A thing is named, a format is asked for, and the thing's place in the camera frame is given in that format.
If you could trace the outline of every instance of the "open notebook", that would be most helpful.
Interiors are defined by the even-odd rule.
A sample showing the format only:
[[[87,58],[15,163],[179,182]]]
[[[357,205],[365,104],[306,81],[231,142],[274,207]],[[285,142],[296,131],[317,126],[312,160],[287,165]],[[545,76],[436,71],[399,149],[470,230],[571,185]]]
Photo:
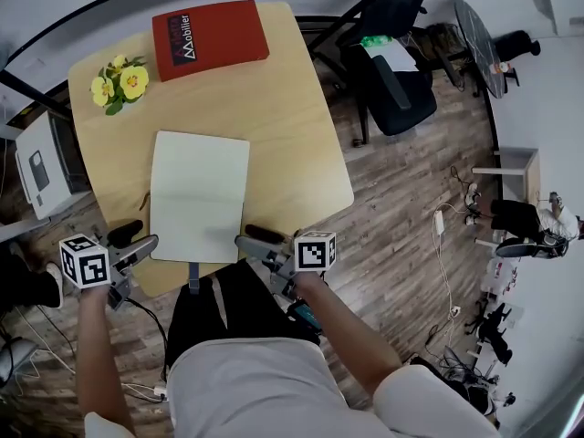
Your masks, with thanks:
[[[159,131],[151,174],[154,259],[235,263],[249,142]]]

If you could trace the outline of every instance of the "electrical cable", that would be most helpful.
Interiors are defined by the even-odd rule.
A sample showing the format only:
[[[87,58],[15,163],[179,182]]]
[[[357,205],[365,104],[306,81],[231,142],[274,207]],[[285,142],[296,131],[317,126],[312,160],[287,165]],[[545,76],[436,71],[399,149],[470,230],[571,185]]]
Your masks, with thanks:
[[[16,382],[16,386],[18,386],[18,389],[20,390],[20,394],[19,394],[20,397],[24,396],[25,393],[22,391],[22,386],[20,386],[20,382],[18,381],[18,376],[32,378],[33,380],[39,380],[40,379],[40,373],[38,372],[37,365],[35,365],[35,362],[33,361],[33,357],[35,356],[35,354],[37,352],[48,352],[48,350],[37,349],[32,354],[30,354],[30,357],[28,358],[28,361],[33,366],[33,368],[35,369],[36,376],[29,375],[27,373],[19,373],[19,372],[15,373],[15,382]]]
[[[448,360],[446,359],[446,357],[444,355],[442,355],[442,357],[437,356],[436,354],[432,353],[429,349],[428,349],[428,345],[430,344],[430,342],[432,342],[433,337],[440,332],[443,327],[441,329],[437,329],[438,325],[434,325],[430,328],[430,331],[428,331],[428,339],[426,340],[425,344],[424,344],[424,349],[426,350],[426,352],[428,352],[430,355],[432,355],[434,358],[438,359],[438,367],[440,367],[441,369],[446,369],[446,373],[445,375],[447,375],[450,371],[452,370],[464,370],[467,374],[471,375],[472,377],[474,377],[475,379],[479,379],[482,381],[487,381],[488,379],[483,375],[483,373],[477,368],[470,368],[468,365],[466,365],[465,363],[463,363],[460,359],[458,359],[458,357],[456,356],[456,354],[453,353],[454,358],[449,358]]]
[[[398,37],[399,41],[401,42],[401,45],[403,47],[409,47],[410,46],[410,41],[412,41],[413,44],[418,48],[418,51],[420,52],[420,55],[427,60],[428,57],[423,54],[422,50],[420,49],[420,46],[418,46],[418,44],[416,43],[415,39],[412,37],[412,31],[409,31],[407,36],[408,36],[408,40],[405,41],[405,42],[402,41],[402,37],[405,37],[405,36]]]
[[[457,214],[464,214],[464,211],[457,210],[454,206],[452,206],[449,203],[440,203],[436,206],[436,209],[434,209],[434,212],[432,214],[431,228],[430,228],[430,232],[432,234],[432,243],[433,243],[434,251],[436,252],[436,257],[438,258],[438,264],[440,265],[440,274],[442,276],[444,285],[446,286],[446,290],[448,291],[448,317],[447,317],[447,319],[448,319],[448,322],[450,322],[452,324],[451,324],[450,328],[448,328],[448,330],[446,331],[446,334],[449,334],[448,346],[450,346],[450,344],[452,342],[452,334],[454,332],[453,294],[452,294],[452,290],[450,288],[450,282],[448,281],[448,275],[446,274],[446,269],[444,268],[444,264],[442,262],[442,236],[440,235],[440,248],[436,245],[436,239],[434,237],[434,224],[435,224],[435,219],[436,219],[436,213],[443,206],[451,207],[454,210],[454,212]]]
[[[434,337],[441,333],[444,328],[446,328],[446,326],[448,326],[450,324],[450,319],[447,319],[440,328],[438,328],[439,325],[435,324],[430,328],[430,331],[428,331],[428,339],[426,340],[426,346],[429,345]]]
[[[480,370],[475,369],[475,370],[478,370],[478,372],[479,372],[479,374],[476,374],[474,370],[472,370],[471,368],[468,367],[468,365],[462,363],[460,361],[460,359],[458,359],[456,354],[454,354],[452,352],[451,349],[450,349],[450,351],[453,353],[454,357],[450,358],[450,362],[445,357],[440,358],[437,355],[432,354],[427,348],[426,348],[426,351],[428,353],[430,353],[430,355],[432,355],[433,357],[435,357],[436,359],[439,360],[438,366],[441,369],[446,369],[445,373],[441,373],[443,376],[443,379],[445,381],[456,381],[456,382],[461,383],[464,386],[464,389],[466,390],[465,399],[469,403],[472,404],[470,393],[469,393],[469,388],[470,387],[479,387],[479,388],[482,388],[483,390],[486,391],[486,394],[487,394],[489,400],[491,401],[491,403],[494,404],[493,399],[492,399],[490,392],[488,390],[488,387],[486,386],[486,383],[487,384],[493,384],[493,383],[491,381],[489,381],[487,378],[485,378],[483,376],[483,374],[480,372]],[[464,372],[464,376],[461,379],[460,378],[453,379],[453,377],[450,373],[452,370],[462,370]]]
[[[457,180],[457,181],[460,183],[461,189],[462,189],[462,191],[463,191],[463,197],[465,197],[465,196],[468,194],[468,190],[469,190],[470,186],[472,185],[472,183],[470,183],[470,182],[465,182],[463,179],[461,179],[461,178],[460,178],[460,176],[458,175],[458,169],[456,169],[456,167],[455,167],[455,166],[453,166],[453,165],[450,167],[450,175],[451,175],[453,178],[455,178],[455,179],[456,179],[456,180]],[[466,204],[466,200],[464,200],[464,207],[466,208],[466,210],[467,210],[469,213],[471,213],[471,214],[472,214],[472,215],[474,215],[474,216],[477,216],[477,217],[478,217],[478,216],[480,216],[480,215],[481,215],[481,214],[480,214],[480,213],[478,213],[478,212],[477,212],[475,209],[473,209],[473,208],[471,208],[470,206],[468,206],[468,205]]]
[[[63,337],[63,339],[67,342],[67,344],[69,345],[69,348],[71,349],[71,357],[73,357],[73,360],[77,360],[77,357],[75,357],[75,350],[73,349],[73,345],[71,344],[71,341],[68,339],[68,337],[65,336],[65,334],[63,333],[63,331],[61,331],[57,327],[57,325],[53,322],[53,320],[48,317],[47,313],[45,313],[45,310],[43,310],[43,308],[41,308],[39,305],[36,305],[36,307],[45,316],[45,318],[53,326],[53,328],[55,328],[57,330],[57,332]]]
[[[166,338],[166,332],[164,332],[164,328],[162,327],[161,322],[158,320],[158,317],[154,314],[153,311],[147,309],[145,306],[138,303],[136,300],[134,300],[132,298],[129,298],[129,297],[126,298],[126,301],[128,303],[131,303],[134,307],[144,310],[148,314],[148,316],[150,316],[154,320],[154,322],[156,323],[156,326],[158,327],[158,330],[161,332],[162,341],[164,343],[164,361],[163,361],[162,371],[161,371],[161,380],[166,382],[167,381],[167,378],[166,378],[166,350],[168,349],[168,340]]]
[[[50,348],[50,346],[47,344],[47,342],[45,341],[45,339],[40,334],[38,334],[37,330],[34,329],[33,326],[28,322],[28,320],[22,314],[22,312],[18,309],[18,307],[15,307],[15,308],[16,308],[16,311],[18,312],[18,314],[20,315],[20,318],[22,318],[25,321],[26,325],[36,334],[36,336],[40,339],[40,341],[47,348],[46,350],[44,350],[44,349],[37,349],[35,352],[40,351],[40,352],[47,352],[47,353],[51,354],[59,363],[61,363],[61,365],[63,365],[63,367],[65,367],[69,372],[71,372],[72,374],[75,375],[76,372],[72,368],[70,368],[67,365],[67,363],[63,359],[61,359]],[[129,396],[131,396],[131,397],[133,397],[135,399],[141,399],[143,401],[148,401],[150,403],[161,403],[161,402],[164,401],[164,399],[161,398],[161,397],[152,398],[152,397],[146,396],[145,394],[142,394],[140,391],[136,390],[136,388],[138,387],[138,388],[143,388],[143,389],[146,389],[146,390],[149,390],[149,391],[154,392],[154,389],[151,388],[150,386],[145,386],[143,384],[138,384],[138,383],[122,383],[121,385],[124,386],[124,387],[126,387],[126,388],[128,388],[128,389],[130,389],[130,390],[132,390],[132,391],[134,391],[134,392],[136,392],[137,394],[139,394],[139,396],[134,396],[133,394],[129,394],[127,391],[124,392],[125,394],[127,394],[127,395],[129,395]]]

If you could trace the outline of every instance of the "wooden table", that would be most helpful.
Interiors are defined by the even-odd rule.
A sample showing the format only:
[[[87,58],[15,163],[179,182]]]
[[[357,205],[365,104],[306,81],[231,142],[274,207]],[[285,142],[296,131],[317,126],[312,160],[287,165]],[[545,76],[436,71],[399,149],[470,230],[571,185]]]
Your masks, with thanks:
[[[69,71],[81,153],[110,229],[133,219],[148,229],[149,206],[139,208],[150,190],[158,130],[251,142],[242,226],[292,234],[352,204],[337,135],[294,15],[283,3],[257,8],[270,49],[267,60],[161,83],[152,33],[146,32],[100,50]],[[151,82],[143,99],[106,117],[93,104],[89,85],[118,54],[145,56]],[[222,266],[203,264],[200,274]],[[188,265],[147,258],[134,274],[154,297],[185,284]]]
[[[501,157],[504,167],[485,168],[473,167],[473,173],[488,173],[492,175],[515,175],[523,178],[523,199],[535,207],[539,207],[540,173],[539,152],[528,148],[501,148],[494,152]]]

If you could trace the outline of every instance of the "white printer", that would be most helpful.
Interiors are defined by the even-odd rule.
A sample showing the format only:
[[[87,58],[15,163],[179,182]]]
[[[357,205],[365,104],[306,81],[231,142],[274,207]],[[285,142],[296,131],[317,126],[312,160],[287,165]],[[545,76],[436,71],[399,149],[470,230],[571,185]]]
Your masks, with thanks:
[[[53,113],[18,135],[16,165],[38,219],[65,211],[91,190],[73,125]]]

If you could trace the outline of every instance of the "person sitting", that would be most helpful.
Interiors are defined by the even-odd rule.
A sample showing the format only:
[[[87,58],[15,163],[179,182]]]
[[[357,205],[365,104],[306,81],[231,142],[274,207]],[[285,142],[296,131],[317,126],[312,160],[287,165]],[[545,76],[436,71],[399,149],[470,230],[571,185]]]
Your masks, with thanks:
[[[480,194],[477,188],[476,183],[471,183],[464,198],[466,206],[476,206],[479,213],[467,215],[466,225],[490,225],[494,230],[506,230],[517,237],[535,241],[541,231],[568,241],[581,240],[584,236],[584,221],[564,206],[555,192],[549,194],[550,211],[519,201],[490,200]]]
[[[349,408],[319,338],[288,318],[242,260],[181,289],[169,329],[168,401],[177,438],[496,438],[496,428],[422,365],[356,316],[317,273],[299,273],[308,303],[340,361],[372,399]],[[215,295],[221,293],[224,314]],[[81,293],[77,392],[88,438],[131,438],[106,320],[108,287]]]
[[[0,245],[0,267],[8,282],[0,297],[0,315],[18,305],[63,306],[63,275],[55,263],[47,263],[44,271],[35,273],[28,267],[20,246],[12,242]]]

